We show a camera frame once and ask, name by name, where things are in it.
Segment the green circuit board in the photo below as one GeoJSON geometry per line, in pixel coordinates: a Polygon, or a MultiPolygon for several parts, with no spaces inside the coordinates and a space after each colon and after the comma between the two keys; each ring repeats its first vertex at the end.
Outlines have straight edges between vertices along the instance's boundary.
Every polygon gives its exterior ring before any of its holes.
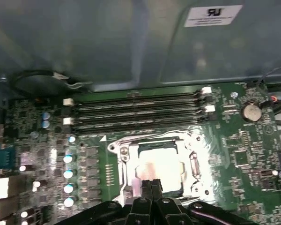
{"type": "MultiPolygon", "coordinates": [[[[198,154],[193,170],[200,167],[200,179],[205,183],[204,196],[197,194],[197,199],[259,224],[279,224],[281,179],[274,172],[281,171],[281,141],[272,108],[260,107],[267,100],[267,95],[244,82],[92,93],[36,102],[14,100],[7,110],[5,142],[15,147],[17,167],[33,164],[36,170],[30,174],[32,178],[50,180],[50,186],[23,194],[30,200],[20,204],[19,212],[51,205],[50,221],[54,224],[115,199],[123,178],[118,169],[121,158],[108,150],[111,143],[178,130],[197,135],[201,143],[192,149],[198,154]],[[70,103],[63,104],[63,99],[70,99],[70,103]],[[242,110],[247,104],[260,107],[258,121],[244,119],[242,110]],[[207,106],[214,110],[209,112],[207,106]],[[46,128],[43,113],[50,114],[46,128]],[[37,132],[37,137],[32,138],[31,132],[37,132]],[[68,154],[75,155],[71,163],[63,161],[68,154]],[[77,174],[65,179],[62,174],[69,169],[77,174]],[[77,201],[71,208],[63,206],[69,197],[63,187],[68,183],[77,184],[71,194],[77,201]]],[[[148,144],[142,144],[142,148],[147,149],[148,144]]],[[[183,192],[188,190],[179,190],[173,196],[183,201],[183,192]]]]}

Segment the blue capacitor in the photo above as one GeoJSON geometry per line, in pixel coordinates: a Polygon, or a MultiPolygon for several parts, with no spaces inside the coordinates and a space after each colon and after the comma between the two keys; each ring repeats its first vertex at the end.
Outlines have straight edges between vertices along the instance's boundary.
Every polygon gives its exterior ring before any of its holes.
{"type": "Polygon", "coordinates": [[[73,156],[72,155],[66,155],[64,156],[64,162],[65,163],[70,163],[73,161],[73,156]]]}
{"type": "Polygon", "coordinates": [[[70,143],[73,143],[76,140],[76,138],[74,136],[69,136],[68,141],[70,143]]]}
{"type": "Polygon", "coordinates": [[[69,179],[71,177],[73,177],[73,171],[72,170],[66,170],[64,171],[64,178],[69,179]]]}
{"type": "Polygon", "coordinates": [[[48,128],[49,126],[50,126],[50,122],[49,122],[49,121],[44,120],[44,121],[42,122],[42,128],[48,128]]]}
{"type": "Polygon", "coordinates": [[[42,118],[43,118],[43,120],[49,119],[50,118],[50,113],[44,112],[43,115],[42,115],[42,118]]]}

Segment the white sticker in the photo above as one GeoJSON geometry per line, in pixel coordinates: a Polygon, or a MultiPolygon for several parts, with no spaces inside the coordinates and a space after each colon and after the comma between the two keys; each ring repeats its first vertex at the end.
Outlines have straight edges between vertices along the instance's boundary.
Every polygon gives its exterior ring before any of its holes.
{"type": "Polygon", "coordinates": [[[185,27],[217,26],[230,24],[242,5],[195,7],[189,10],[185,27]]]}
{"type": "Polygon", "coordinates": [[[56,72],[53,73],[52,77],[55,79],[58,79],[58,80],[69,79],[67,76],[64,76],[64,75],[56,73],[56,72]]]}

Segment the ram slot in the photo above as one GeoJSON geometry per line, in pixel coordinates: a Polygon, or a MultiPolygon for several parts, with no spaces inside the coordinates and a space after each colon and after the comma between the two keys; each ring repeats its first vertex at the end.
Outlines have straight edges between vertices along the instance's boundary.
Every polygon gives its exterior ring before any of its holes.
{"type": "Polygon", "coordinates": [[[168,122],[158,122],[153,124],[137,124],[137,125],[122,125],[115,127],[98,127],[98,128],[87,128],[87,127],[76,127],[73,128],[73,133],[77,135],[88,135],[88,134],[100,134],[100,133],[114,133],[114,132],[124,132],[133,130],[144,130],[144,129],[155,129],[163,127],[179,127],[183,125],[196,125],[202,122],[208,121],[207,117],[193,118],[182,121],[168,121],[168,122]]]}
{"type": "Polygon", "coordinates": [[[108,100],[99,100],[92,102],[80,102],[76,104],[77,106],[96,106],[96,105],[110,105],[110,104],[127,104],[133,102],[144,102],[148,100],[153,101],[166,101],[166,100],[179,100],[181,98],[189,99],[192,97],[198,97],[199,92],[194,93],[182,93],[182,94],[173,94],[173,95],[156,95],[156,96],[140,96],[140,97],[127,97],[120,99],[108,99],[108,100]]]}

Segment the chip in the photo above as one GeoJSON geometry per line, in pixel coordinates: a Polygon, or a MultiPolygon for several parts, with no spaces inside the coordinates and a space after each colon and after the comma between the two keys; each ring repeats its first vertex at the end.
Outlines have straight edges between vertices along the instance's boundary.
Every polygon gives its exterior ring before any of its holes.
{"type": "Polygon", "coordinates": [[[54,170],[54,176],[61,176],[61,170],[60,169],[55,169],[54,170]]]}
{"type": "Polygon", "coordinates": [[[90,198],[97,198],[97,197],[99,197],[101,191],[100,190],[89,190],[89,192],[87,192],[87,193],[90,198]]]}
{"type": "Polygon", "coordinates": [[[63,140],[57,140],[57,141],[56,141],[56,144],[57,144],[57,145],[61,145],[62,143],[63,143],[63,140]]]}
{"type": "Polygon", "coordinates": [[[47,196],[45,196],[45,195],[40,196],[40,197],[39,197],[39,201],[40,201],[41,203],[46,202],[46,201],[47,201],[47,196]]]}
{"type": "Polygon", "coordinates": [[[82,176],[82,177],[87,176],[87,172],[86,172],[86,171],[81,171],[81,172],[80,172],[80,176],[82,176]]]}
{"type": "Polygon", "coordinates": [[[79,164],[80,164],[81,166],[86,166],[86,161],[80,161],[79,164]]]}
{"type": "Polygon", "coordinates": [[[80,152],[80,155],[81,155],[81,156],[86,156],[86,151],[81,151],[81,152],[80,152]]]}
{"type": "Polygon", "coordinates": [[[96,165],[98,163],[98,160],[96,158],[88,158],[87,165],[96,165]]]}
{"type": "Polygon", "coordinates": [[[88,180],[88,186],[90,186],[90,187],[97,186],[98,184],[99,184],[99,180],[98,179],[89,179],[88,180]]]}
{"type": "Polygon", "coordinates": [[[30,146],[29,145],[22,145],[21,146],[21,151],[30,151],[30,146]]]}
{"type": "Polygon", "coordinates": [[[86,197],[88,197],[89,195],[88,195],[88,193],[87,192],[82,192],[81,193],[81,197],[84,197],[84,198],[86,198],[86,197]]]}
{"type": "Polygon", "coordinates": [[[248,165],[248,157],[246,151],[235,152],[236,166],[248,165]]]}
{"type": "Polygon", "coordinates": [[[98,149],[96,149],[96,148],[87,148],[86,152],[87,152],[88,156],[93,156],[93,155],[96,155],[98,153],[98,149]]]}
{"type": "Polygon", "coordinates": [[[54,129],[54,132],[55,132],[55,133],[61,133],[61,127],[56,127],[56,128],[54,129]]]}
{"type": "Polygon", "coordinates": [[[88,176],[95,176],[98,175],[98,169],[97,168],[90,168],[87,171],[88,176]]]}
{"type": "Polygon", "coordinates": [[[44,176],[45,174],[46,174],[45,170],[40,170],[38,172],[38,175],[40,175],[40,176],[44,176]]]}
{"type": "Polygon", "coordinates": [[[37,152],[37,156],[38,156],[38,157],[44,157],[44,156],[45,156],[45,150],[44,150],[44,149],[39,150],[39,151],[37,152]]]}

